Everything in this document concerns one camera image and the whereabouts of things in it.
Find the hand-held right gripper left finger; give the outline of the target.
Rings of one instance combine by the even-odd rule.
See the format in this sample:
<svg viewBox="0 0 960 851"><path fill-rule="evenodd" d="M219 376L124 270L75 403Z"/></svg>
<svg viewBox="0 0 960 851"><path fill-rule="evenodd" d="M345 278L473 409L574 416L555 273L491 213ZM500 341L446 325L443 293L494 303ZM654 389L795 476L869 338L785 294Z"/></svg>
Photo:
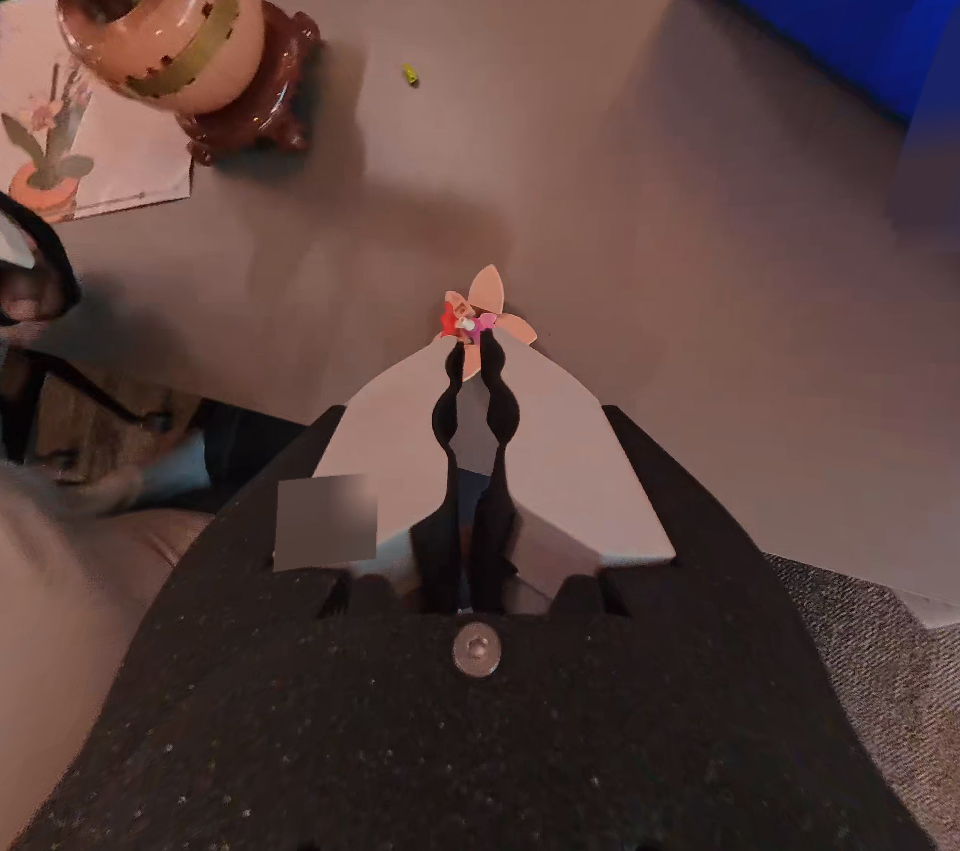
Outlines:
<svg viewBox="0 0 960 851"><path fill-rule="evenodd" d="M461 344L438 339L348 402L314 474L338 520L323 564L418 591L429 613L461 605L460 391Z"/></svg>

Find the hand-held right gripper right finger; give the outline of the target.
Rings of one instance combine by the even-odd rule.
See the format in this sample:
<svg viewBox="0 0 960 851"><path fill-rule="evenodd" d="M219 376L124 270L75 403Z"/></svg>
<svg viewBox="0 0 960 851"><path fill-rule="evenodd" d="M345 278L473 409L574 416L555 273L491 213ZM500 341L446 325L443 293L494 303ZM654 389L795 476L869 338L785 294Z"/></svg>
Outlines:
<svg viewBox="0 0 960 851"><path fill-rule="evenodd" d="M568 579L673 562L593 393L507 331L485 331L481 355L496 449L471 530L473 610L546 613Z"/></svg>

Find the cream pink toy brick flower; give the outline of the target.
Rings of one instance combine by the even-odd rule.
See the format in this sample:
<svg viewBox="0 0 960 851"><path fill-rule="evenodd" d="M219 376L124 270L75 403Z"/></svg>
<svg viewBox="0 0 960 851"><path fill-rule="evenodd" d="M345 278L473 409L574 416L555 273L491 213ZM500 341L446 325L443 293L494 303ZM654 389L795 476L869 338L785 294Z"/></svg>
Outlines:
<svg viewBox="0 0 960 851"><path fill-rule="evenodd" d="M537 333L528 322L505 311L505 300L503 282L494 265L488 265L476 275L466 295L457 291L445 294L438 337L462 343L464 383L481 371L484 332L500 329L526 345L537 340Z"/></svg>

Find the toy brick orchid plant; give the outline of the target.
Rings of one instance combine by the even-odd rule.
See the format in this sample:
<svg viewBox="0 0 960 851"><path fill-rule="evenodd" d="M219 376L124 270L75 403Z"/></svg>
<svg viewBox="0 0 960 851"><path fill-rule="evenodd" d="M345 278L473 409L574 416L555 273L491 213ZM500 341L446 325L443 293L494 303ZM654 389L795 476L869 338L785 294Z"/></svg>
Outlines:
<svg viewBox="0 0 960 851"><path fill-rule="evenodd" d="M116 95L174 116L196 163L308 149L295 101L321 36L305 13L266 0L52 2L67 53Z"/></svg>

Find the person's left hand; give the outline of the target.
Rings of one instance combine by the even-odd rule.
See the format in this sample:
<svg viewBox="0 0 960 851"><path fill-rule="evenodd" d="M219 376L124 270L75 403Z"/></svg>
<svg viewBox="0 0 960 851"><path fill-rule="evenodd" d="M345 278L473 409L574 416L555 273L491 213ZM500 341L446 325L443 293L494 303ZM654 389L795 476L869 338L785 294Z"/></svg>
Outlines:
<svg viewBox="0 0 960 851"><path fill-rule="evenodd" d="M4 271L1 275L3 327L48 320L47 281L29 272Z"/></svg>

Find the black chair base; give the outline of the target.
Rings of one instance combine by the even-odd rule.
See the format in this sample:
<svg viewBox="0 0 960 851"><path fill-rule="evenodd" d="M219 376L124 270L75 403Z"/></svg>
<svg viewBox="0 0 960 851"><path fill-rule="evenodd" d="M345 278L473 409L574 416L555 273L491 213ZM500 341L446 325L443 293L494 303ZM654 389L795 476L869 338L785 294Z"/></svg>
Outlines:
<svg viewBox="0 0 960 851"><path fill-rule="evenodd" d="M150 435L169 434L175 423L169 409L139 414L114 399L69 361L53 354L2 342L2 459L32 463L42 391L48 378L92 402L119 422Z"/></svg>

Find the orchid instruction booklet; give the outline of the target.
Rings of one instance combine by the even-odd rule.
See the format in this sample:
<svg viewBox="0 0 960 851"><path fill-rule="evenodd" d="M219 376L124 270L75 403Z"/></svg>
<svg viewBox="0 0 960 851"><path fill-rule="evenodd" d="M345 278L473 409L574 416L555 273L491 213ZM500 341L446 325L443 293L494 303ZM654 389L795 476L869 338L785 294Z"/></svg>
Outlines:
<svg viewBox="0 0 960 851"><path fill-rule="evenodd" d="M126 100L68 51L56 0L1 10L2 192L50 224L185 199L174 118Z"/></svg>

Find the person's leg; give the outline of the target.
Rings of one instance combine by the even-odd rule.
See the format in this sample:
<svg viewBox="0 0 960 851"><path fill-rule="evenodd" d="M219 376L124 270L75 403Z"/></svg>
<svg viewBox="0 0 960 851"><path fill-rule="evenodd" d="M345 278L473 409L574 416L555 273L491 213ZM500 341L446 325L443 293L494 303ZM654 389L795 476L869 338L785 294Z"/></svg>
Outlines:
<svg viewBox="0 0 960 851"><path fill-rule="evenodd" d="M147 611L213 519L120 502L2 462L2 849L83 748Z"/></svg>

